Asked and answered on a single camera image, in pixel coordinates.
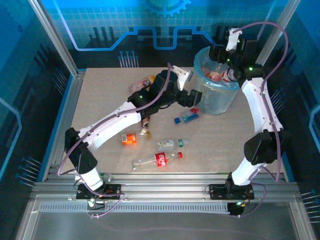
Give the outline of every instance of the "small plastic bottle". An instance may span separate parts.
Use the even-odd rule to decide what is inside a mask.
[[[152,156],[141,158],[132,161],[132,168],[133,170],[140,169],[142,167],[163,167],[168,164],[168,162],[174,159],[182,159],[183,155],[182,152],[173,152],[171,154],[160,152],[153,154]]]
[[[122,145],[132,145],[143,142],[143,140],[149,140],[151,134],[146,128],[143,128],[141,132],[130,132],[121,134]]]
[[[185,147],[188,145],[188,140],[185,138],[182,139],[166,139],[158,141],[156,144],[157,151],[158,152],[173,152],[174,150],[177,150],[179,148]]]
[[[199,107],[193,107],[187,111],[184,111],[180,114],[180,117],[177,117],[174,119],[175,124],[179,124],[181,120],[187,124],[191,122],[192,120],[198,119],[201,116],[200,108]]]

